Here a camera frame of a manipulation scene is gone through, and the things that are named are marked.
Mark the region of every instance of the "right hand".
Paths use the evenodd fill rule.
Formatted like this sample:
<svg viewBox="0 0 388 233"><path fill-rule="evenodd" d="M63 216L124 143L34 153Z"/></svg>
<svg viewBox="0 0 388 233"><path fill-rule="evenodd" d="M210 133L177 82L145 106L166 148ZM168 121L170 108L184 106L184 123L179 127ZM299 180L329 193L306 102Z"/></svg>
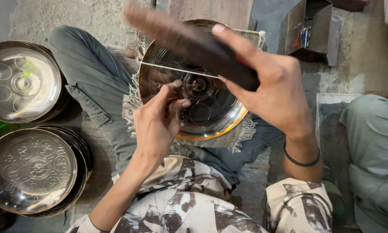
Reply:
<svg viewBox="0 0 388 233"><path fill-rule="evenodd" d="M260 86L256 92L247 91L221 77L230 92L249 111L288 137L301 138L312 134L312 116L306 102L298 60L260 51L251 41L221 24L216 24L212 33L242 56L259 77Z"/></svg>

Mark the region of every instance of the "patterned shirt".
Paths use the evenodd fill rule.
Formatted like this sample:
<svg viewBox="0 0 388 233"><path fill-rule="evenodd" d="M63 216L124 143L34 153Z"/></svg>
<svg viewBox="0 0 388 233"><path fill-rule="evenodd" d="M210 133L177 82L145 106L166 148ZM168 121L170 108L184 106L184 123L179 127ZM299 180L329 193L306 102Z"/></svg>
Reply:
<svg viewBox="0 0 388 233"><path fill-rule="evenodd" d="M230 201L232 186L214 168L183 156L167 156L143 183L111 233L266 233ZM293 178L267 189L267 230L328 233L332 204L321 183ZM85 215L67 233L102 233Z"/></svg>

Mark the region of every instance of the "light green clothing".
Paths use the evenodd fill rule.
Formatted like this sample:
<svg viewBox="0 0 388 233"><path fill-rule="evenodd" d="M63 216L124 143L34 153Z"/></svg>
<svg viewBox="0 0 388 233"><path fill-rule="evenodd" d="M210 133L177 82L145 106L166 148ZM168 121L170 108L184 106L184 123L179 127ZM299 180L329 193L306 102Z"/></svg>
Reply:
<svg viewBox="0 0 388 233"><path fill-rule="evenodd" d="M347 127L355 219L364 233L388 233L388 99L356 98L339 121Z"/></svg>

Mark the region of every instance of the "metal plate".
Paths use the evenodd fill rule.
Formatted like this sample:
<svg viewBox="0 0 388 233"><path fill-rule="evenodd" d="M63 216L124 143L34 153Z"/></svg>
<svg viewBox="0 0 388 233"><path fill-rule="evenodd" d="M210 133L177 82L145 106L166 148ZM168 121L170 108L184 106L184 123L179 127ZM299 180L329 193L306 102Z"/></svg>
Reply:
<svg viewBox="0 0 388 233"><path fill-rule="evenodd" d="M52 217L52 216L58 215L60 213L63 213L64 211L69 209L73 204L75 204L75 202L78 200L78 198L82 194L83 190L85 189L85 184L86 184L86 181L88 179L89 171L87 170L85 159L81 155L80 151L75 146L73 146L73 144L71 146L72 146L72 149L76 155L76 159L77 159L77 163L78 163L78 172L77 172L78 175L77 175L77 178L76 178L76 181L75 181L75 184L74 184L72 190L56 206L54 206L48 210L39 212L39 213L24 214L24 216L32 217L32 218Z"/></svg>
<svg viewBox="0 0 388 233"><path fill-rule="evenodd" d="M93 169L93 157L89 153L90 149L88 147L87 142L81 136L79 137L78 136L79 134L77 132L63 126L56 126L56 125L37 126L35 127L35 129L47 130L49 132L52 132L60 136L65 141L72 143L85 160L87 173L88 173L87 179L89 179Z"/></svg>
<svg viewBox="0 0 388 233"><path fill-rule="evenodd" d="M45 211L60 203L77 177L69 144L41 129L22 129L0 138L0 208L18 214Z"/></svg>
<svg viewBox="0 0 388 233"><path fill-rule="evenodd" d="M0 121L30 122L57 103L62 78L54 59L24 41L0 42Z"/></svg>
<svg viewBox="0 0 388 233"><path fill-rule="evenodd" d="M209 36L215 21L196 19L186 21L206 31ZM184 58L170 50L155 44L148 47L143 62L185 70L195 70L199 73L214 75L202 67L191 64L189 58ZM191 101L191 106L180 113L180 132L177 137L191 140L212 139L227 133L234 128L247 114L243 104L227 89L219 79L192 75L141 64L139 71L139 90L142 102L145 104L161 87L180 79L183 84L183 94Z"/></svg>

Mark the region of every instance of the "black wrist band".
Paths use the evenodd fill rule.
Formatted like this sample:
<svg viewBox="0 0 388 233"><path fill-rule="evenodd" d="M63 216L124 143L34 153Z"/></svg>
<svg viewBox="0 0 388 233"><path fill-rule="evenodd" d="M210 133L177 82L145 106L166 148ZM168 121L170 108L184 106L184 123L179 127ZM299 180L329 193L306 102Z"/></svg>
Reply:
<svg viewBox="0 0 388 233"><path fill-rule="evenodd" d="M294 164L299 165L299 166L301 166L301 167L312 167L313 165L317 164L317 163L319 162L320 158L321 158L321 150L318 149L318 150L319 150L319 151L318 151L318 156L316 157L316 159L315 159L314 161L312 161L311 163L300 163L300 162L298 162L298 161L292 159L292 158L288 155L288 153L286 152L286 142L285 142L285 145L284 145L284 147L283 147L283 150L284 150L284 152L285 152L286 157L288 157L288 159L289 159L290 161L292 161Z"/></svg>

